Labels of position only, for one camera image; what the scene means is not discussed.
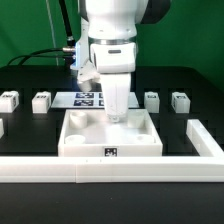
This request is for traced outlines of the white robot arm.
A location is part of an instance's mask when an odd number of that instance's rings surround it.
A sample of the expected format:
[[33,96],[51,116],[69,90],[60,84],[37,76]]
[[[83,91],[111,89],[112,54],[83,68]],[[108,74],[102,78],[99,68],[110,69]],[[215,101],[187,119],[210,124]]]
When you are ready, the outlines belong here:
[[172,0],[78,0],[81,38],[75,46],[81,91],[101,85],[106,115],[113,122],[127,117],[131,73],[136,68],[138,24],[155,24]]

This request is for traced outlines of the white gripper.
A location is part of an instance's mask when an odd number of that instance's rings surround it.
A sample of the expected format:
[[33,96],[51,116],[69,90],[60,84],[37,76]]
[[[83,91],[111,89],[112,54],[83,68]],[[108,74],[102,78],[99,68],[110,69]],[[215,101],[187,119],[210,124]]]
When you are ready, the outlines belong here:
[[136,44],[92,44],[90,58],[100,74],[106,115],[112,122],[119,122],[127,116],[131,73],[136,67]]

